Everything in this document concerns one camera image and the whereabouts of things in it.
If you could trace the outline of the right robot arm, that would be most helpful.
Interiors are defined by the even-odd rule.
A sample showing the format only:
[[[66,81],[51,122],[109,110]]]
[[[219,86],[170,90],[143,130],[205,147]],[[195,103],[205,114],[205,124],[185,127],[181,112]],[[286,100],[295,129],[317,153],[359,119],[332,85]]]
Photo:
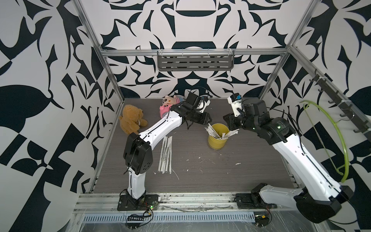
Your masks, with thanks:
[[[354,194],[348,186],[336,182],[315,160],[301,138],[284,118],[272,118],[259,98],[243,99],[240,94],[228,97],[232,113],[223,117],[230,130],[255,132],[288,162],[303,188],[279,188],[265,183],[252,190],[253,199],[298,210],[307,220],[321,223],[342,209]]]

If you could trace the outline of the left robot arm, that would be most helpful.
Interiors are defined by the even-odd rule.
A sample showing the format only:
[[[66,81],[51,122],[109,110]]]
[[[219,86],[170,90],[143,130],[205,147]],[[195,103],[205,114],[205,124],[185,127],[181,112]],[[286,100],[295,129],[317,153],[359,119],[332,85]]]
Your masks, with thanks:
[[[146,172],[153,164],[152,151],[173,129],[183,123],[207,125],[212,122],[210,114],[205,112],[210,100],[206,96],[189,93],[188,97],[170,106],[165,116],[149,129],[138,134],[131,133],[126,142],[124,159],[127,165],[128,188],[120,194],[118,211],[141,210],[158,200],[157,195],[146,197]]]

